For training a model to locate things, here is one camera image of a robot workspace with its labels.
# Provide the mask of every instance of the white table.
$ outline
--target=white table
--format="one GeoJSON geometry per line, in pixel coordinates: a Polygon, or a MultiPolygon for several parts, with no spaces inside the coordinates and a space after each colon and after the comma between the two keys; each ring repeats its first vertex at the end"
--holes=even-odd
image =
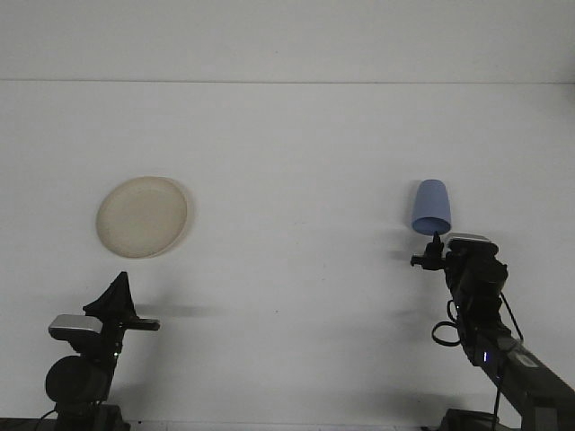
{"type": "Polygon", "coordinates": [[[409,266],[426,242],[408,227],[426,178],[446,183],[455,231],[500,246],[528,346],[575,385],[574,94],[0,83],[2,416],[52,407],[45,374],[72,350],[48,324],[122,269],[137,312],[163,325],[125,337],[111,401],[128,419],[410,426],[490,410],[487,377],[430,338],[442,277],[409,266]],[[128,260],[94,219],[139,175],[184,184],[196,219],[176,249],[128,260]]]}

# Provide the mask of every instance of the white backdrop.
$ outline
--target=white backdrop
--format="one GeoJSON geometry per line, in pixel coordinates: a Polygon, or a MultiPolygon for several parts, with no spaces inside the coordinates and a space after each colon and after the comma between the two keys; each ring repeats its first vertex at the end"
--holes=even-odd
{"type": "Polygon", "coordinates": [[[0,2],[0,78],[572,83],[572,0],[0,2]]]}
{"type": "Polygon", "coordinates": [[[446,183],[454,230],[500,246],[528,347],[575,385],[572,85],[4,82],[0,101],[1,416],[50,409],[43,379],[72,350],[48,324],[122,269],[163,325],[126,335],[111,400],[127,418],[491,409],[487,377],[430,339],[442,276],[409,266],[426,178],[446,183]],[[122,259],[95,215],[138,175],[184,184],[196,219],[163,256],[122,259]]]}

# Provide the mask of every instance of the plastic cup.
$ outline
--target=plastic cup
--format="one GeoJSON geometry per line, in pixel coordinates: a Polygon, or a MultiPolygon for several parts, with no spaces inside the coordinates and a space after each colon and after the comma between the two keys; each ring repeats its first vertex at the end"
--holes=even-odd
{"type": "Polygon", "coordinates": [[[451,229],[451,210],[446,185],[440,180],[424,180],[417,189],[411,227],[417,233],[440,235],[451,229]]]}

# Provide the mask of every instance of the beige plate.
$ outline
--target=beige plate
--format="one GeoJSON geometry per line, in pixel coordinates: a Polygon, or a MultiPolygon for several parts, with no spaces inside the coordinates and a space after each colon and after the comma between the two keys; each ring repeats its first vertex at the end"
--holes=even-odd
{"type": "Polygon", "coordinates": [[[96,229],[102,244],[125,258],[166,251],[184,230],[188,204],[171,180],[140,177],[120,184],[102,202],[96,229]]]}

